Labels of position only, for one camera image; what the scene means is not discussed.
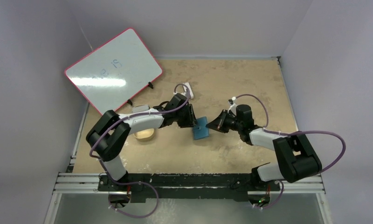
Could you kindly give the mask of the blue card holder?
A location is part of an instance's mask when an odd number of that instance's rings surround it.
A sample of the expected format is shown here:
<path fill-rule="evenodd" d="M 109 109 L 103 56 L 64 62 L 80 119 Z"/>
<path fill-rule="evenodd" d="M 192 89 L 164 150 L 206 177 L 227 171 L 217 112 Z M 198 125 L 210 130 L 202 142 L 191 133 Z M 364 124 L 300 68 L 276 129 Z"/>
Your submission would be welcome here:
<path fill-rule="evenodd" d="M 200 140 L 209 137 L 209 129 L 206 127 L 208 124 L 207 117 L 201 117 L 197 119 L 197 125 L 192 129 L 193 139 Z"/>

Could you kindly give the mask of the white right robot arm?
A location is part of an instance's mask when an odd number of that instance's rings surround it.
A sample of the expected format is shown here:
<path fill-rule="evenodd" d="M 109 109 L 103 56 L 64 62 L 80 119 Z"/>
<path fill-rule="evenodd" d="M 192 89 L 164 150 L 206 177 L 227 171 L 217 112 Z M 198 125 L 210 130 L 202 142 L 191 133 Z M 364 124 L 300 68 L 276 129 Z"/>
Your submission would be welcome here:
<path fill-rule="evenodd" d="M 269 181 L 296 182 L 322 171 L 322 163 L 305 134 L 280 136 L 268 133 L 255 124 L 249 105 L 237 105 L 234 110 L 223 110 L 206 127 L 221 133 L 238 132 L 241 140 L 251 146 L 275 152 L 277 162 L 251 170 L 250 183 L 262 190 Z"/>

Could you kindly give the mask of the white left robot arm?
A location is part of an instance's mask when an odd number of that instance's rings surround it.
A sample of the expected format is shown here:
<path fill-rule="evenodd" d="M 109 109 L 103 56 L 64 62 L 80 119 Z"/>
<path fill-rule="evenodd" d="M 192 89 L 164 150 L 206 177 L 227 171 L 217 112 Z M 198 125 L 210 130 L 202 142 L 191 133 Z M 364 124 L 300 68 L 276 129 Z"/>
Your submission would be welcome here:
<path fill-rule="evenodd" d="M 111 177 L 110 185 L 117 191 L 127 187 L 128 174 L 119 155 L 129 135 L 147 129 L 158 129 L 176 122 L 180 128 L 197 125 L 189 98 L 177 93 L 165 105 L 132 114 L 106 111 L 86 135 L 90 156 L 98 159 Z"/>

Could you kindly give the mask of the white whiteboard eraser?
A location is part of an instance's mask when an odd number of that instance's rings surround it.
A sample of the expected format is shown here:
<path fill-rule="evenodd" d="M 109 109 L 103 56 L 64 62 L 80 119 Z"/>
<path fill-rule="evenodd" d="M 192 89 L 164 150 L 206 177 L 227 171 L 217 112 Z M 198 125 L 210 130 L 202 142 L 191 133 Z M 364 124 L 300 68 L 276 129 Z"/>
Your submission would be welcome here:
<path fill-rule="evenodd" d="M 194 94 L 193 94 L 193 91 L 192 91 L 192 88 L 191 88 L 189 82 L 183 83 L 182 87 L 183 87 L 183 90 L 184 90 L 182 95 L 185 96 L 185 97 L 189 97 L 190 99 L 193 99 Z"/>

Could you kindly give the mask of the gold oval tin tray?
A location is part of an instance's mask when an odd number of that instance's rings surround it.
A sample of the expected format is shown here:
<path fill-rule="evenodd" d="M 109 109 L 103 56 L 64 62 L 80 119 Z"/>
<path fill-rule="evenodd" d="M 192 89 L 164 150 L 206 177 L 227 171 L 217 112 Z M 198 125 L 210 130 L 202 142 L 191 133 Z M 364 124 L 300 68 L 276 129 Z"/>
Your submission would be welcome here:
<path fill-rule="evenodd" d="M 140 142 L 150 141 L 155 137 L 155 129 L 151 128 L 151 129 L 146 129 L 143 131 L 135 132 L 133 136 L 135 137 L 137 141 L 140 141 Z"/>

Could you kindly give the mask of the pink framed whiteboard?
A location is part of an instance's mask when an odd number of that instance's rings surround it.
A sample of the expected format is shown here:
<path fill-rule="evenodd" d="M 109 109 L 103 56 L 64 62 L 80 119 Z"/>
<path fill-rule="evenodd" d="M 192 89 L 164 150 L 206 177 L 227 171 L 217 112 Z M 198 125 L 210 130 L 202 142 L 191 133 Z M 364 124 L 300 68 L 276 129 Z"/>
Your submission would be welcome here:
<path fill-rule="evenodd" d="M 65 76 L 100 113 L 117 110 L 163 70 L 137 32 L 128 28 L 65 69 Z"/>

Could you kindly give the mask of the black mounting base plate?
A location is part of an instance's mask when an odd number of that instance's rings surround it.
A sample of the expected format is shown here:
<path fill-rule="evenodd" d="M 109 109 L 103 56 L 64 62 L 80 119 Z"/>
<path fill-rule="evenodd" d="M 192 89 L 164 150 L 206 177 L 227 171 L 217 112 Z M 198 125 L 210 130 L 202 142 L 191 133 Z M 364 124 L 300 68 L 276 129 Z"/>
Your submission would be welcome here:
<path fill-rule="evenodd" d="M 115 183 L 106 175 L 99 176 L 98 191 L 123 194 L 132 203 L 147 199 L 232 199 L 236 202 L 268 202 L 269 193 L 281 185 L 275 181 L 255 182 L 251 174 L 148 174 L 128 173 Z"/>

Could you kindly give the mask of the aluminium frame rail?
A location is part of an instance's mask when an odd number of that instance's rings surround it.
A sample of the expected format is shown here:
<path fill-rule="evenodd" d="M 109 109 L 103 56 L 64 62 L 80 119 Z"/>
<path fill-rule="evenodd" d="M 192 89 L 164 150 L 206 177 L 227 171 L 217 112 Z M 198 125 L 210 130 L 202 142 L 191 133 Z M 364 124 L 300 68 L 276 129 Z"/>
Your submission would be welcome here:
<path fill-rule="evenodd" d="M 99 174 L 60 173 L 55 181 L 56 193 L 98 193 Z M 320 175 L 307 177 L 300 181 L 283 182 L 284 193 L 325 193 L 325 187 Z"/>

